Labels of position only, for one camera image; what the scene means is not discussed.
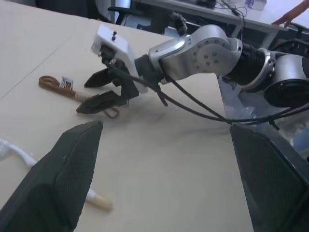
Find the white table surface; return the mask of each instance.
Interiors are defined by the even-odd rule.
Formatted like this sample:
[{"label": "white table surface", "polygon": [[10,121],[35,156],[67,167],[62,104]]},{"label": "white table surface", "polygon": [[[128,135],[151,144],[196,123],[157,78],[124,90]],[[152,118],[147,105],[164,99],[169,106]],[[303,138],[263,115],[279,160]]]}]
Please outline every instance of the white table surface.
[{"label": "white table surface", "polygon": [[[143,2],[151,5],[157,5],[157,6],[165,6],[168,8],[173,9],[174,7],[180,7],[180,9],[186,9],[194,11],[196,13],[205,13],[209,14],[209,17],[211,15],[215,16],[221,16],[226,17],[231,20],[238,20],[239,18],[232,14],[232,12],[229,9],[209,9],[206,7],[197,6],[195,4],[187,3],[184,1],[178,1],[178,0],[134,0],[137,2]],[[251,24],[254,24],[256,26],[262,26],[264,28],[269,29],[281,29],[283,30],[283,27],[277,27],[272,25],[273,22],[275,22],[277,19],[282,17],[285,13],[293,9],[295,6],[297,6],[299,3],[301,3],[302,0],[268,0],[267,4],[262,11],[253,10],[247,7],[244,3],[237,4],[237,7],[246,7],[247,8],[247,16],[245,17],[247,25],[250,27]],[[306,11],[299,17],[293,20],[293,22],[300,24],[304,27],[309,28],[309,12]]]},{"label": "white table surface", "polygon": [[[93,188],[113,200],[114,210],[105,213],[86,204],[77,232],[252,232],[227,125],[196,117],[171,104],[166,108],[151,91],[122,108],[118,119],[103,114],[79,115],[75,112],[78,102],[38,86],[42,75],[58,79],[64,75],[74,79],[75,90],[102,93],[114,88],[83,88],[92,73],[104,68],[90,49],[99,25],[90,20],[80,26],[78,33],[0,100],[0,108],[5,109],[0,111],[0,136],[40,158],[65,130],[93,119],[103,120]],[[129,41],[136,56],[168,40],[141,30],[110,26]],[[225,114],[215,75],[196,75],[181,84]],[[200,110],[172,85],[163,86],[163,90]],[[16,156],[0,162],[0,207],[26,172]]]},{"label": "white table surface", "polygon": [[0,99],[88,20],[0,0]]}]

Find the white cable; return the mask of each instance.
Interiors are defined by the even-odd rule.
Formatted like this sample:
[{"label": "white cable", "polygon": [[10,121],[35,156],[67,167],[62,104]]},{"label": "white cable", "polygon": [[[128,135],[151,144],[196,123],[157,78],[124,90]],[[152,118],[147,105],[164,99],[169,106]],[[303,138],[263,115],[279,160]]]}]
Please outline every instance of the white cable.
[{"label": "white cable", "polygon": [[6,154],[4,151],[9,152],[9,150],[15,151],[25,162],[26,166],[30,169],[32,168],[37,162],[34,158],[32,158],[27,152],[19,148],[18,146],[10,143],[8,140],[5,140],[3,138],[0,138],[0,147],[6,147],[4,148],[3,153],[1,152],[1,156],[5,156]]},{"label": "white cable", "polygon": [[86,94],[86,93],[82,93],[82,92],[76,92],[74,98],[78,101],[84,102],[87,99],[92,98],[92,97],[93,97],[93,95],[90,95],[90,94]]}]

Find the human hand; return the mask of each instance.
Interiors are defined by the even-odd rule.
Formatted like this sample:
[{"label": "human hand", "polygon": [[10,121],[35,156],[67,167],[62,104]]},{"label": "human hand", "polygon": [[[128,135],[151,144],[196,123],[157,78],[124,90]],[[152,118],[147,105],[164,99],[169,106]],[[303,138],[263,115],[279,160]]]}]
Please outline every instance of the human hand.
[{"label": "human hand", "polygon": [[284,28],[286,28],[290,23],[292,22],[293,19],[301,15],[307,8],[309,7],[309,0],[306,0],[290,10],[288,13],[286,13],[284,16],[282,16],[280,19],[277,21],[273,22],[273,25],[280,25],[284,23]]}]

